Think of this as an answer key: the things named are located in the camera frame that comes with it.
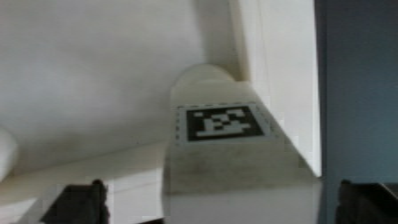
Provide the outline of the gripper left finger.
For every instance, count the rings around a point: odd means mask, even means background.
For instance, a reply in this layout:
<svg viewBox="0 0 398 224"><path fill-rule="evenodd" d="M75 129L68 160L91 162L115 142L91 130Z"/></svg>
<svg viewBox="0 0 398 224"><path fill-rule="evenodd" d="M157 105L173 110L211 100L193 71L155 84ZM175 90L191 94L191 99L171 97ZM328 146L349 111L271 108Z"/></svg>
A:
<svg viewBox="0 0 398 224"><path fill-rule="evenodd" d="M68 185L40 219L45 224L109 224L107 187L97 179L90 185Z"/></svg>

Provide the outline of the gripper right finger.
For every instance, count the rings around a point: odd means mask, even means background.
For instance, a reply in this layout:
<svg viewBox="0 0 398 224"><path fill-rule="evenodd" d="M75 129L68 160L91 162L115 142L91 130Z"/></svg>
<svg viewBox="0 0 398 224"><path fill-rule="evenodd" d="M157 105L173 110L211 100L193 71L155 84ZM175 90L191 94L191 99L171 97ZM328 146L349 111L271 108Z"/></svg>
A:
<svg viewBox="0 0 398 224"><path fill-rule="evenodd" d="M335 224L398 224L398 183L342 181Z"/></svg>

